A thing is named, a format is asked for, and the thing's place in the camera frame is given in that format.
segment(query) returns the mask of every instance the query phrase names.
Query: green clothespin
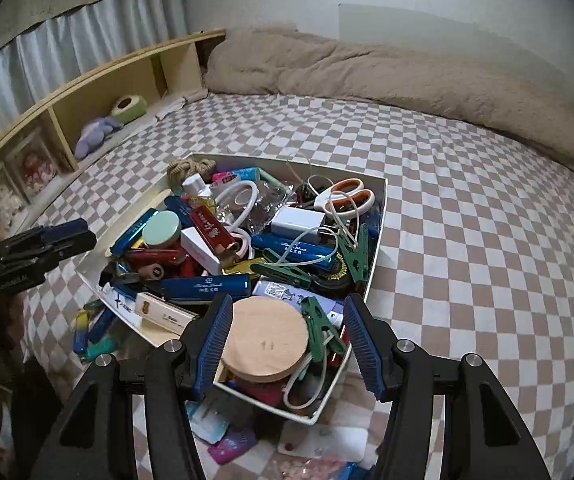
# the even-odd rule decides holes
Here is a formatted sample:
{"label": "green clothespin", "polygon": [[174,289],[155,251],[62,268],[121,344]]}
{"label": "green clothespin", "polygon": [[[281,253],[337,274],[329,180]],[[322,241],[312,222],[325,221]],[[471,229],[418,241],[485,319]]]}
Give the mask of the green clothespin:
{"label": "green clothespin", "polygon": [[338,237],[340,252],[345,258],[354,283],[366,283],[369,280],[369,231],[366,224],[358,229],[358,247],[354,249],[346,236]]}
{"label": "green clothespin", "polygon": [[[266,262],[275,264],[280,259],[280,256],[271,249],[264,249],[263,258]],[[311,286],[311,276],[304,270],[301,270],[300,267],[275,267],[263,263],[254,263],[251,264],[250,268],[252,272],[261,276],[267,276],[277,282],[289,283],[305,289]]]}
{"label": "green clothespin", "polygon": [[347,347],[342,339],[338,336],[336,328],[331,324],[323,309],[320,307],[318,300],[308,296],[301,301],[301,314],[307,324],[309,333],[309,351],[311,360],[320,363],[326,356],[325,352],[325,332],[331,333],[333,338],[327,343],[329,350],[335,354],[344,354]]}

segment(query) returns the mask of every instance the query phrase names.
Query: white box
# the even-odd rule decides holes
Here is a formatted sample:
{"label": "white box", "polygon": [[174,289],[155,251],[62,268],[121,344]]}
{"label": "white box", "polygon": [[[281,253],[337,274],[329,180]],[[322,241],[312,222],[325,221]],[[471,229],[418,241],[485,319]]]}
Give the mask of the white box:
{"label": "white box", "polygon": [[201,264],[212,276],[222,274],[222,262],[195,227],[180,231],[180,245],[194,260]]}
{"label": "white box", "polygon": [[[294,240],[302,232],[314,227],[320,227],[325,221],[325,213],[311,211],[309,209],[298,209],[297,207],[282,207],[273,216],[272,233]],[[308,244],[318,244],[318,231],[310,231],[301,238],[301,241]]]}
{"label": "white box", "polygon": [[[355,171],[349,170],[339,170],[337,168],[328,168],[326,166],[319,166],[318,164],[312,164],[311,166],[306,162],[294,162],[289,161],[289,167],[287,166],[287,160],[280,160],[276,158],[263,158],[262,156],[237,156],[237,155],[222,155],[222,153],[192,153],[187,155],[185,158],[191,158],[195,160],[202,160],[203,158],[211,158],[216,161],[218,171],[230,171],[230,170],[241,170],[243,168],[259,167],[263,168],[265,171],[275,176],[279,180],[286,182],[294,182],[293,173],[289,170],[291,167],[303,180],[313,172],[322,176],[326,176],[333,182],[340,182],[347,178],[360,178],[367,189],[371,189],[375,195],[376,201],[381,206],[381,225],[379,231],[379,237],[376,242],[375,254],[381,247],[381,236],[382,230],[384,228],[384,211],[387,203],[387,179],[383,177],[357,173]],[[98,276],[100,272],[104,269],[107,264],[107,257],[110,256],[109,247],[113,245],[115,240],[131,226],[148,208],[160,208],[164,209],[164,199],[171,194],[171,190],[167,187],[167,176],[166,174],[161,174],[160,179],[152,183],[152,185],[143,192],[141,197],[131,204],[125,212],[109,227],[107,230],[98,238],[96,247],[89,251],[83,260],[80,262],[76,268],[76,272],[80,275],[81,279],[105,302],[107,307],[109,307],[120,319],[122,319],[127,325],[129,325],[136,333],[145,338],[150,344],[154,346],[159,346],[163,344],[166,340],[177,338],[177,335],[173,332],[168,332],[163,328],[143,319],[141,316],[132,311],[129,308],[130,304],[133,302],[124,301],[116,302],[116,293],[111,291],[107,293],[99,288]],[[371,280],[373,279],[374,269],[376,267],[376,256],[371,261],[371,266],[369,269],[369,280],[365,288],[364,299],[367,300],[369,289],[371,287]],[[349,345],[343,361],[341,362],[336,376],[332,381],[327,393],[323,397],[320,406],[312,415],[296,415],[295,413],[288,412],[286,410],[281,410],[273,406],[269,406],[260,400],[249,397],[238,390],[234,390],[228,387],[226,384],[214,382],[214,386],[225,390],[227,393],[238,397],[239,399],[245,400],[254,406],[257,406],[266,412],[274,413],[275,415],[288,418],[289,420],[294,420],[301,424],[306,424],[308,426],[314,425],[320,414],[323,412],[324,407],[329,401],[332,391],[336,387],[340,377],[343,375],[343,371],[347,367],[349,359],[351,357],[351,344]]]}

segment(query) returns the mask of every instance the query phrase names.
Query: round wooden lid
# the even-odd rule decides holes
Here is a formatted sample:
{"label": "round wooden lid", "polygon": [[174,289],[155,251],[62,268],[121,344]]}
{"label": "round wooden lid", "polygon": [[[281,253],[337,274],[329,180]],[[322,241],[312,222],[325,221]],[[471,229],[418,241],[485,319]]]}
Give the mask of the round wooden lid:
{"label": "round wooden lid", "polygon": [[234,375],[270,383],[290,375],[307,350],[307,325],[289,303],[252,296],[234,303],[222,361]]}

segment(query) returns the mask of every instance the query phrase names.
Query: white charger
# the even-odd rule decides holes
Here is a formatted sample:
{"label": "white charger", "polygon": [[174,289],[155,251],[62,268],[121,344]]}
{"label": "white charger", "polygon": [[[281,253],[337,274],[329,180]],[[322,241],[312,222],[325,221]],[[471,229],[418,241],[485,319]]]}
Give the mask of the white charger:
{"label": "white charger", "polygon": [[318,232],[313,229],[321,227],[325,221],[325,213],[283,206],[273,216],[272,233],[294,240],[301,233],[312,230],[301,238],[309,244],[318,243]]}

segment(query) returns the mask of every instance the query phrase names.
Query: rope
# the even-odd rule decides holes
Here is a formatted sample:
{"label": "rope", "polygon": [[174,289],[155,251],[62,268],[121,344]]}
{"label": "rope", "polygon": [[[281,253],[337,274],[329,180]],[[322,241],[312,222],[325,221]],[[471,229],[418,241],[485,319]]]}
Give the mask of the rope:
{"label": "rope", "polygon": [[211,174],[216,170],[216,161],[203,158],[196,162],[190,158],[176,160],[167,167],[167,184],[171,189],[182,186],[188,176],[198,173],[205,182],[211,180]]}

